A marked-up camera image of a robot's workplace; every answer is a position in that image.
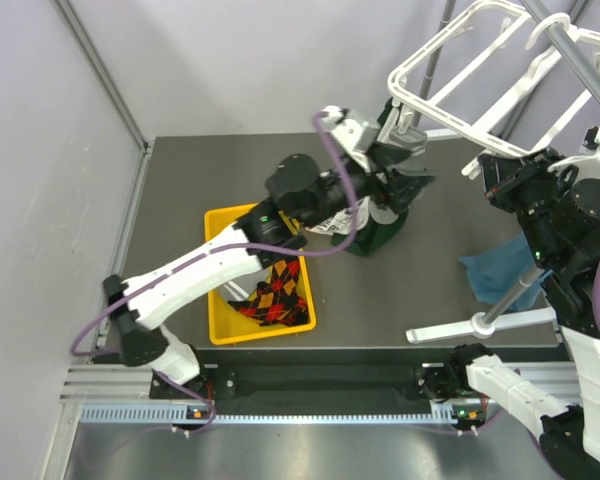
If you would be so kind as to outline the grey striped sock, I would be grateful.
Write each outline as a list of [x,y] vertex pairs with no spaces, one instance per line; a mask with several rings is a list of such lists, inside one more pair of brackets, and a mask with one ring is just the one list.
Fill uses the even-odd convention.
[[426,134],[408,129],[405,134],[378,135],[366,152],[372,178],[369,214],[389,225],[409,212],[411,204],[435,179],[426,168]]

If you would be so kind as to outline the white clip hanger frame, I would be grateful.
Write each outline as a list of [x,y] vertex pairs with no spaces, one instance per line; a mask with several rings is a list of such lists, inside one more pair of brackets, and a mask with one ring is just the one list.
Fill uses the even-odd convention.
[[[474,2],[468,4],[451,21],[455,20]],[[481,10],[453,33],[435,54],[427,56],[405,78],[401,79],[401,87],[422,99],[432,99],[444,85],[485,50],[501,33],[509,29],[514,21],[514,17],[505,11]],[[474,73],[442,100],[439,104],[440,108],[469,124],[476,122],[527,71],[535,58],[550,48],[551,42],[545,35],[540,36],[532,48],[526,46],[529,35],[535,26],[534,21],[526,22]],[[600,70],[600,47],[581,43],[579,48]],[[388,85],[387,89],[393,104],[393,111],[392,116],[387,119],[382,128],[382,134],[398,134],[396,123],[401,109],[406,107],[394,100]],[[546,147],[552,147],[567,157],[578,155],[587,131],[591,127],[600,127],[600,105],[595,99],[590,99],[546,147],[536,149],[534,146],[583,90],[583,84],[569,64],[559,61],[537,87],[489,132],[501,140],[524,149],[523,155]],[[429,124],[435,124],[451,131],[431,118],[416,112],[409,129],[425,128]]]

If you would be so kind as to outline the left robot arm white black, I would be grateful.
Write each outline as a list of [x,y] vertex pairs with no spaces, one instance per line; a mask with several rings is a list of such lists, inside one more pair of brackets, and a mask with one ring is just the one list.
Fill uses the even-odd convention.
[[309,256],[296,227],[314,228],[340,213],[350,218],[336,251],[354,242],[362,217],[360,201],[370,200],[394,215],[429,185],[433,174],[421,166],[424,147],[373,142],[364,162],[335,154],[334,169],[321,171],[313,158],[283,159],[267,179],[268,196],[217,236],[177,260],[142,276],[107,278],[105,311],[114,327],[120,358],[127,367],[148,366],[185,396],[206,387],[207,374],[194,349],[165,327],[185,305],[236,278],[259,272],[283,257]]

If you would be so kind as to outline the green and white sock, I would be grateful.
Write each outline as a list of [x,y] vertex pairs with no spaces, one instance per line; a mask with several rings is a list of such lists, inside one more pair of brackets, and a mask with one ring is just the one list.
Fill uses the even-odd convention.
[[[384,127],[387,119],[392,116],[392,111],[393,104],[391,101],[387,101],[376,120],[381,128]],[[323,122],[322,128],[327,132]],[[370,174],[366,153],[349,154],[340,147],[332,136],[331,138],[333,145],[342,150],[341,162],[348,169],[350,180],[359,178],[362,173]],[[344,244],[346,251],[364,257],[373,254],[391,240],[403,227],[407,215],[400,215],[398,220],[392,224],[381,225],[374,221],[369,214],[371,192],[364,194],[360,188],[356,188],[355,197],[357,199],[355,209],[352,209],[350,203],[346,202],[344,209],[310,227],[308,231],[329,236],[333,246]]]

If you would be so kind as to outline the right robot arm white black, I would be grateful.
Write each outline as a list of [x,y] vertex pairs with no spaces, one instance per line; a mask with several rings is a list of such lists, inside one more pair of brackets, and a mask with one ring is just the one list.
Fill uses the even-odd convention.
[[600,175],[547,148],[519,158],[478,157],[489,203],[515,214],[575,365],[580,400],[539,389],[475,343],[445,365],[449,388],[495,400],[538,442],[563,479],[600,479]]

